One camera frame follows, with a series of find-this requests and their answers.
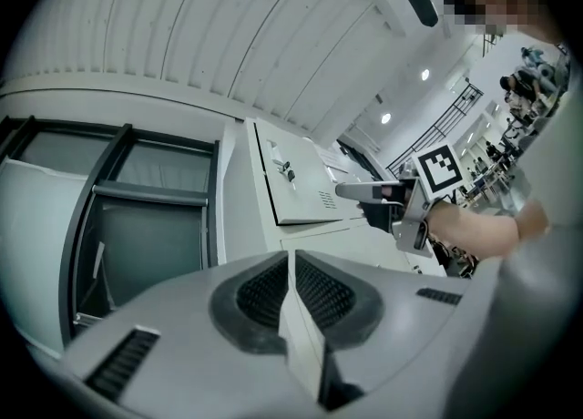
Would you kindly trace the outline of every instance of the black vent grille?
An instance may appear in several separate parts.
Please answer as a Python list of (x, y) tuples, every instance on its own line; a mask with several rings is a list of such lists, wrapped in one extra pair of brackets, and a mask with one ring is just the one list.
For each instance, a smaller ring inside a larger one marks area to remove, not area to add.
[(462, 299), (461, 294), (434, 290), (433, 288), (422, 288), (417, 292), (417, 296), (423, 296), (424, 298), (444, 302), (445, 304), (451, 304), (453, 306), (456, 306)]
[(296, 288), (320, 330), (333, 326), (352, 310), (354, 291), (302, 258), (296, 258)]
[(288, 264), (282, 261), (245, 281), (237, 291), (237, 305), (247, 317), (277, 332), (287, 292)]
[(133, 330), (89, 377), (89, 388), (115, 402), (158, 338), (153, 332)]

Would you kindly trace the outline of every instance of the white panel door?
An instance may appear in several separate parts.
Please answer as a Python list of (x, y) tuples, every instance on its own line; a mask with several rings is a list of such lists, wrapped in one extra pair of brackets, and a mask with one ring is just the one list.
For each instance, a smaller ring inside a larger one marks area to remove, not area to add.
[[(335, 184), (310, 140), (260, 119), (256, 126), (279, 225), (351, 218), (350, 212), (338, 205)], [(295, 175), (293, 180), (287, 171), (280, 172), (281, 165), (287, 162)]]

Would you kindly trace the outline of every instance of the glass window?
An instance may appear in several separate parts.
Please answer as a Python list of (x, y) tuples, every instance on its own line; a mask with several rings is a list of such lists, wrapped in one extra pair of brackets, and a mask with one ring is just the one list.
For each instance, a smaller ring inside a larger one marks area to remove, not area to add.
[(139, 142), (129, 152), (117, 181), (207, 192), (211, 157), (207, 152)]
[(77, 311), (103, 317), (202, 267), (202, 208), (97, 196), (77, 270)]
[(13, 160), (0, 165), (0, 292), (18, 330), (54, 355), (63, 352), (61, 254), (86, 179)]
[(107, 138), (39, 132), (19, 160), (56, 171), (88, 175), (108, 142)]

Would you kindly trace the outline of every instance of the laboratory room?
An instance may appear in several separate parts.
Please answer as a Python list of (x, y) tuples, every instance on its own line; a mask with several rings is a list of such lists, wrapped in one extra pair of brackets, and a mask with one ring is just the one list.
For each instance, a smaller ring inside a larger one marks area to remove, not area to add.
[(583, 54), (564, 0), (8, 1), (6, 403), (571, 411)]

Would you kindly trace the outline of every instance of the window frame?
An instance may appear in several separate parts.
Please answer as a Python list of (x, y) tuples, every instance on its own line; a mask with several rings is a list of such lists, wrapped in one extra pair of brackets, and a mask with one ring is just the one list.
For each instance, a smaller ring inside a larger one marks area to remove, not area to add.
[[(87, 181), (77, 200), (66, 232), (65, 244), (61, 256), (58, 288), (59, 320), (63, 344), (67, 346), (74, 337), (76, 329), (76, 290), (79, 248), (85, 225), (97, 196), (136, 200), (138, 202), (155, 202), (173, 204), (183, 207), (201, 208), (201, 232), (206, 250), (203, 270), (217, 266), (217, 230), (216, 230), (216, 190), (217, 168), (219, 161), (219, 141), (203, 142), (191, 138), (182, 138), (168, 134), (134, 129), (131, 124), (121, 127), (61, 121), (53, 119), (14, 119), (8, 116), (0, 121), (0, 162), (4, 158), (18, 159), (39, 132), (56, 132), (88, 137), (106, 137), (109, 139), (106, 149), (87, 175)], [(173, 148), (190, 148), (211, 154), (209, 186), (207, 192), (194, 192), (179, 189), (163, 189), (137, 184), (116, 182), (115, 177), (128, 157), (132, 147), (139, 141), (167, 145)]]

